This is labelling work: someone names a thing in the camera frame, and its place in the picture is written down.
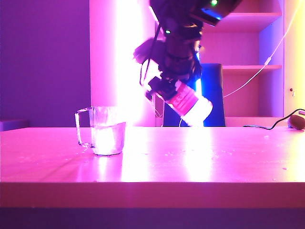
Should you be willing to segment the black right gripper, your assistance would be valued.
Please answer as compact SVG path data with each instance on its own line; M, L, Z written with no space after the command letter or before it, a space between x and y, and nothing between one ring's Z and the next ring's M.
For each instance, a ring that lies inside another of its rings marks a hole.
M202 24L178 26L176 30L166 28L164 38L158 39L158 30L151 37L138 46L133 53L136 62L143 64L146 60L153 60L161 72L171 79L199 79L202 67L197 57L202 36ZM148 85L151 90L145 92L145 97L154 101L155 94L163 100L170 100L176 94L176 81L152 78Z

